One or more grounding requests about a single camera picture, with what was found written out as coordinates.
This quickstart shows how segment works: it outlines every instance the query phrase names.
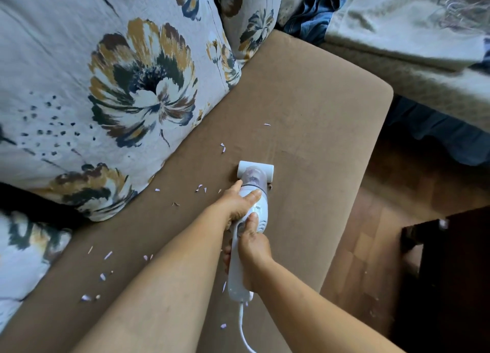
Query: forearm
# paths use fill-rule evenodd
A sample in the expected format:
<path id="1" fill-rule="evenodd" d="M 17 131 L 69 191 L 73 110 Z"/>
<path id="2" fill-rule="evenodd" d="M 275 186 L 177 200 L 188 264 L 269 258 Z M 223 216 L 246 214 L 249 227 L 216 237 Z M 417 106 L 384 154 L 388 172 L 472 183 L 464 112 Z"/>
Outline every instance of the forearm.
<path id="1" fill-rule="evenodd" d="M 131 282 L 75 352 L 194 352 L 227 218 L 207 208 Z"/>
<path id="2" fill-rule="evenodd" d="M 272 260 L 259 277 L 259 295 L 294 353 L 402 352 Z"/>

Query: blue fabric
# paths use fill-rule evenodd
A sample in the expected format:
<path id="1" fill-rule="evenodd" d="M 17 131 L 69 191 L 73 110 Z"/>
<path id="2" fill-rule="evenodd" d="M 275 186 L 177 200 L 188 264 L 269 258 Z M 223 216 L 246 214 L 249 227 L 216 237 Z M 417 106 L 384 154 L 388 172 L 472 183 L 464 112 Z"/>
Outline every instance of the blue fabric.
<path id="1" fill-rule="evenodd" d="M 284 32 L 319 45 L 324 41 L 325 32 L 335 11 L 347 0 L 304 0 L 303 7 L 288 20 Z"/>
<path id="2" fill-rule="evenodd" d="M 417 140 L 435 137 L 452 158 L 465 165 L 490 165 L 490 133 L 400 97 L 390 109 L 385 125 L 401 123 Z"/>
<path id="3" fill-rule="evenodd" d="M 470 68 L 480 69 L 488 74 L 490 74 L 490 38 L 485 39 L 485 57 L 483 58 L 483 62 L 479 64 L 472 65 Z"/>

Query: white cable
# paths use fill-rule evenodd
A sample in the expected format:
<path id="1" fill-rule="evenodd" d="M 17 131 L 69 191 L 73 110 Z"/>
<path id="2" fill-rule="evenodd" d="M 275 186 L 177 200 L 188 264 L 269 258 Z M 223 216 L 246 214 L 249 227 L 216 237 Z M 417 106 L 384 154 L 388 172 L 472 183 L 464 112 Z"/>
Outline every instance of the white cable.
<path id="1" fill-rule="evenodd" d="M 240 336 L 242 337 L 243 343 L 245 344 L 248 351 L 250 353 L 257 353 L 252 348 L 250 348 L 250 345 L 248 345 L 247 341 L 245 340 L 245 336 L 243 335 L 242 324 L 243 324 L 243 302 L 240 303 L 240 309 L 238 311 L 238 327 L 240 328 Z"/>

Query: finger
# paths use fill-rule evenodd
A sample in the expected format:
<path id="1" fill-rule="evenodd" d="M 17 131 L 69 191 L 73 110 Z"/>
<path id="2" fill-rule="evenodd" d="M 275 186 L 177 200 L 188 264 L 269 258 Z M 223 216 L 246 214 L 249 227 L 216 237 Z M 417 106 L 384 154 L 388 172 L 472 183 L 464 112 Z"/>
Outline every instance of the finger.
<path id="1" fill-rule="evenodd" d="M 244 198 L 248 202 L 250 207 L 252 207 L 253 204 L 259 202 L 261 196 L 262 196 L 262 191 L 260 189 L 255 189 L 254 191 L 246 195 Z"/>
<path id="2" fill-rule="evenodd" d="M 243 234 L 251 235 L 257 232 L 259 226 L 259 215 L 256 212 L 250 214 L 245 223 L 245 231 Z"/>
<path id="3" fill-rule="evenodd" d="M 240 188 L 242 187 L 242 184 L 243 184 L 243 182 L 242 182 L 241 180 L 237 180 L 237 181 L 235 182 L 235 184 L 233 184 L 233 185 L 230 187 L 230 189 L 229 189 L 229 190 L 231 190 L 231 191 L 233 191 L 233 192 L 238 193 L 238 192 L 240 192 Z"/>

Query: hand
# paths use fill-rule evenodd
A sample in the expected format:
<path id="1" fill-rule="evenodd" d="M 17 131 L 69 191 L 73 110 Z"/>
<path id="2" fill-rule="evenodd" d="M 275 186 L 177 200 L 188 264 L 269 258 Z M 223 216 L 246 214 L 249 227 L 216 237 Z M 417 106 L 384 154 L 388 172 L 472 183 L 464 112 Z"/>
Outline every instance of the hand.
<path id="1" fill-rule="evenodd" d="M 257 233 L 259 217 L 253 212 L 245 223 L 245 231 L 238 241 L 238 255 L 243 266 L 243 285 L 253 292 L 260 293 L 260 274 L 273 261 L 269 240 L 262 233 Z M 224 248 L 223 262 L 228 274 L 231 259 L 231 242 Z"/>
<path id="2" fill-rule="evenodd" d="M 214 203 L 214 206 L 219 207 L 221 212 L 224 212 L 228 219 L 228 229 L 231 222 L 243 218 L 248 210 L 260 200 L 262 191 L 255 189 L 245 197 L 238 194 L 242 187 L 242 181 L 238 180 L 230 189 L 224 191 L 223 196 Z"/>

